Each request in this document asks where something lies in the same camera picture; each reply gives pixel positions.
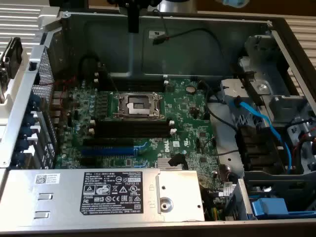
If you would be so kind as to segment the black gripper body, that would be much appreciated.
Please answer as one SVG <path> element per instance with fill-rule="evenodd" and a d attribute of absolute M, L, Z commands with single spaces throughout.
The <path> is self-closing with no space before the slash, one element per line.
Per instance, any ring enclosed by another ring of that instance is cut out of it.
<path fill-rule="evenodd" d="M 107 0 L 107 2 L 117 5 L 158 5 L 158 0 Z"/>

